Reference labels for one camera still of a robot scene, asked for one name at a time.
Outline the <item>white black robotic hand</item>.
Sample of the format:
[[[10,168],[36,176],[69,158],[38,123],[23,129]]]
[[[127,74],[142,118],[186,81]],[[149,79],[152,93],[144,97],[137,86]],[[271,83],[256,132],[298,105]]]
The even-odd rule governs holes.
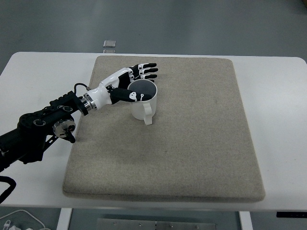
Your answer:
[[[99,110],[107,104],[116,104],[119,101],[138,102],[152,98],[148,92],[129,90],[128,86],[137,80],[154,82],[158,68],[156,63],[136,64],[125,67],[102,80],[98,87],[88,90],[81,102],[88,111]]]

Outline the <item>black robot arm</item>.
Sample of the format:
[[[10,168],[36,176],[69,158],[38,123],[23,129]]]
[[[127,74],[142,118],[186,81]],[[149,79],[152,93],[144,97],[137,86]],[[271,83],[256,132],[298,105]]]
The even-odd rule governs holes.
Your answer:
[[[81,97],[70,91],[42,110],[22,115],[17,128],[0,137],[0,170],[16,161],[24,164],[41,161],[58,138],[75,143],[72,135],[75,124],[64,127],[63,123],[74,122],[71,114],[78,110],[88,114]]]

